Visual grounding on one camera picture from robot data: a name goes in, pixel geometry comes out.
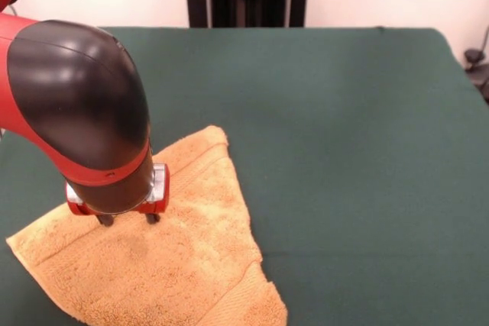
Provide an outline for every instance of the red robot arm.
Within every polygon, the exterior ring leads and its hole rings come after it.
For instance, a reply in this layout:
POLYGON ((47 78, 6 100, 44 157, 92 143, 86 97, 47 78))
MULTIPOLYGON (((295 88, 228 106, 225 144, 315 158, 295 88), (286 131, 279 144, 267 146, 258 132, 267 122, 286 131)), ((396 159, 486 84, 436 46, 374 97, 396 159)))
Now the red robot arm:
MULTIPOLYGON (((14 1, 0 0, 0 10, 14 1)), ((111 34, 0 14, 0 106, 0 127, 36 144, 63 174, 73 213, 100 220, 166 208, 169 174, 152 162, 141 79, 111 34)))

